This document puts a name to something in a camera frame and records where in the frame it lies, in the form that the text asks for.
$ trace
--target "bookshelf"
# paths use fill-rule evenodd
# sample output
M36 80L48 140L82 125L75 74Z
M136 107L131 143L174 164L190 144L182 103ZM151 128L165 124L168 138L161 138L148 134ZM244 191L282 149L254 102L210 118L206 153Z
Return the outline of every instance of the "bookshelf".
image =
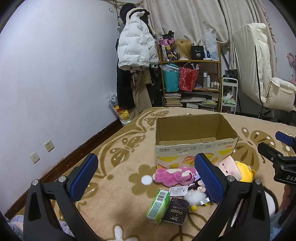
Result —
M199 76L197 77L196 83L201 84L203 83L203 72L207 71L208 75L211 77L211 81L216 81L220 84L220 89L211 89L211 88L194 88L192 91L192 94L194 95L194 92L196 91L207 91L207 92L215 92L219 93L219 100L217 101L217 111L221 111L221 100L222 100L222 64L221 64L221 51L220 51L220 44L218 43L218 51L219 51L219 56L220 56L220 61L211 61L211 60L175 60L175 61L163 61L163 56L162 56L162 51L160 45L157 45L158 49L158 56L160 59L160 65L164 64L170 64L174 63L178 65L179 67L182 67L186 63L196 63L200 65L200 73ZM162 78L162 83L163 83L163 96L164 96L164 103L165 107L172 107L172 106L167 106L166 105L166 99L165 99L165 82L164 82L164 74L163 70L161 69L161 78Z

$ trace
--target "human hand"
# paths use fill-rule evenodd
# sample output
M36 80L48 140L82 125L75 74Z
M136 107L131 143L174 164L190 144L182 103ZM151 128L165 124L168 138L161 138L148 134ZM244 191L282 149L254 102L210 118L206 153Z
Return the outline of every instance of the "human hand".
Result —
M289 185L285 185L284 190L285 190L285 192L283 195L283 201L281 203L281 209L287 210L288 206L291 203L291 199L289 197L289 195L291 193L291 187Z

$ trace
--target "white wall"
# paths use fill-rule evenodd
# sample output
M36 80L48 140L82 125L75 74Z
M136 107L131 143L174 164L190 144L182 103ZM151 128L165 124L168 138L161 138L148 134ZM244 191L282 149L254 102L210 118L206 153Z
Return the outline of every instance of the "white wall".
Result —
M287 54L296 55L296 38L284 17L269 0L263 0L266 5L270 25L276 40L276 57L278 77L283 80L292 79L292 68L289 65Z
M291 80L292 69L289 65L287 54L291 52L292 54L296 55L296 38L289 25L285 21L284 17L277 10L277 8L269 0L263 0L263 2L266 5L267 15L273 30L273 34L275 35L278 77L283 80ZM229 61L229 49L224 48L223 50L227 60ZM227 69L224 60L222 60L222 69ZM261 106L245 93L243 93L240 88L238 94L242 112L258 115ZM277 119L282 118L283 114L284 111L275 110L275 117Z
M26 0L0 34L0 210L116 120L116 13L98 0ZM47 152L44 143L55 149ZM29 155L37 152L33 164Z

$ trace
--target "open cardboard box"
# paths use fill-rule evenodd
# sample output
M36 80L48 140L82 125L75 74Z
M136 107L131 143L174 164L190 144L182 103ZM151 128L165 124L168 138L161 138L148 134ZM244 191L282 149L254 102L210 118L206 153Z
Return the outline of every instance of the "open cardboard box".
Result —
M221 114L158 118L155 131L157 168L194 166L198 153L212 162L233 153L239 136Z

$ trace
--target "black product box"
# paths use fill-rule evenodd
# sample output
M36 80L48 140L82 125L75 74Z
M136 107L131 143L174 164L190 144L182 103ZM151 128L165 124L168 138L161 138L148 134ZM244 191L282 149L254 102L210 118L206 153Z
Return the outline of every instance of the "black product box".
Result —
M203 46L192 46L191 57L193 60L203 60L205 58L205 51Z
M168 210L166 211L163 221L183 225L189 210L189 203L184 199L172 198Z

